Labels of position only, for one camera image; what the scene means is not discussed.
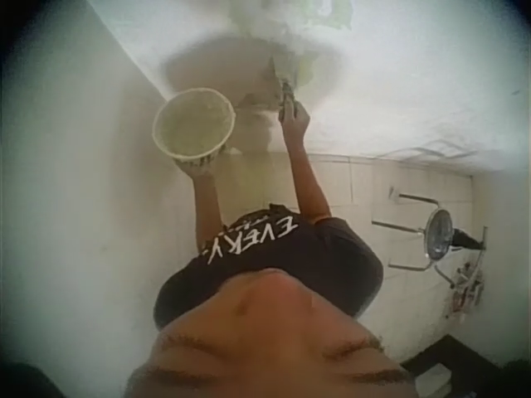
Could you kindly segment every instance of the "white ceiling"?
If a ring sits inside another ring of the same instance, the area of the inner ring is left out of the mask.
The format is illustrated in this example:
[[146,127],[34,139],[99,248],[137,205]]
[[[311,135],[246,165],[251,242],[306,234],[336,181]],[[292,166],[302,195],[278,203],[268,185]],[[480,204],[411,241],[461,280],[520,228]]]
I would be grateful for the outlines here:
[[[89,2],[167,98],[194,85],[232,100],[264,90],[272,43],[287,46],[298,55],[296,95],[313,118],[312,153],[467,172],[528,161],[529,34],[503,2]],[[264,123],[272,127],[260,146],[242,148],[283,150],[275,124]],[[251,142],[264,134],[250,130]]]

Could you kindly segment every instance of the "plaster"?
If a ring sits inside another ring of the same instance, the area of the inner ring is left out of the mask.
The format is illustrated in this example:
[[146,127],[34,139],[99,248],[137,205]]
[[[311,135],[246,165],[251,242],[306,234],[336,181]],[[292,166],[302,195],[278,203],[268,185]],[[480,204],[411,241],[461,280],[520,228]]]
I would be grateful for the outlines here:
[[[463,172],[528,156],[529,35],[503,2],[89,2],[166,98],[193,83],[240,99],[276,46],[296,54],[312,153]],[[265,149],[284,151],[268,125]]]

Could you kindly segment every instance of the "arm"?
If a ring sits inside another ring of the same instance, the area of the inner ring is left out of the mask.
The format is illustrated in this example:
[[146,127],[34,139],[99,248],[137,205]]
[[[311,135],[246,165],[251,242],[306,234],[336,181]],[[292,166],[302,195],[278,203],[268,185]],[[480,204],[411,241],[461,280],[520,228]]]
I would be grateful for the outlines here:
[[208,171],[195,166],[188,166],[176,161],[193,182],[193,195],[196,205],[196,244],[201,251],[206,242],[223,231],[222,216],[217,201],[214,176]]
[[304,134],[309,124],[309,115],[302,104],[286,100],[284,118],[280,121],[284,141],[290,156],[291,172],[300,214],[309,222],[316,223],[330,218],[330,207],[323,190],[315,178],[304,149]]

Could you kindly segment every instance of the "person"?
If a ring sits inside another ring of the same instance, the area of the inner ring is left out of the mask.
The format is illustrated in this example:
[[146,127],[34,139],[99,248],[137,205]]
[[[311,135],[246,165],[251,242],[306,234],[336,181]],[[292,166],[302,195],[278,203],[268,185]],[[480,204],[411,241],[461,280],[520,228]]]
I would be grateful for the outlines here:
[[371,249],[330,214],[304,150],[309,115],[279,115],[300,214],[222,224],[213,176],[190,175],[199,255],[161,288],[160,334],[127,397],[414,397],[412,379],[356,317],[382,284]]

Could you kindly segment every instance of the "white bucket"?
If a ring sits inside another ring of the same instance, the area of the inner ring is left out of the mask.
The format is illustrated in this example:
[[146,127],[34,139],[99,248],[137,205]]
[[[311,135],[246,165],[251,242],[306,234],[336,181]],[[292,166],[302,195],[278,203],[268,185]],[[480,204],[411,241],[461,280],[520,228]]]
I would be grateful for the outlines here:
[[213,89],[190,89],[171,98],[157,112],[153,140],[179,162],[210,163],[231,137],[236,113],[223,94]]

